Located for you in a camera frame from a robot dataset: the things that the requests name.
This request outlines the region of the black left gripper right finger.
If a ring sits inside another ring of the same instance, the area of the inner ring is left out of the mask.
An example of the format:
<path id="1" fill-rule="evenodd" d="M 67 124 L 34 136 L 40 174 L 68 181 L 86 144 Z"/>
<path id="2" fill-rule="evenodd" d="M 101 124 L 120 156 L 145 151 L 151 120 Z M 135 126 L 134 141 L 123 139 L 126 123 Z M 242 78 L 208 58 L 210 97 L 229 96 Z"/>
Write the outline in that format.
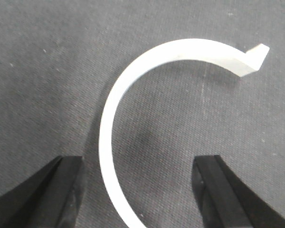
<path id="1" fill-rule="evenodd" d="M 285 228 L 285 218 L 255 194 L 219 155 L 194 158 L 192 190 L 206 228 Z"/>

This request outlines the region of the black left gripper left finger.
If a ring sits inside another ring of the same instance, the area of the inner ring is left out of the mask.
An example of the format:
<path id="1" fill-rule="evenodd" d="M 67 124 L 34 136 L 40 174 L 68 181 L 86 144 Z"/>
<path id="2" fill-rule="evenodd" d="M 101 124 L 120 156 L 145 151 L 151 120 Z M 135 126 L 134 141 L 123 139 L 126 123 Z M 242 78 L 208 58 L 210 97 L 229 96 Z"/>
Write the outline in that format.
<path id="1" fill-rule="evenodd" d="M 0 196 L 0 228 L 73 228 L 83 193 L 83 158 L 58 156 Z"/>

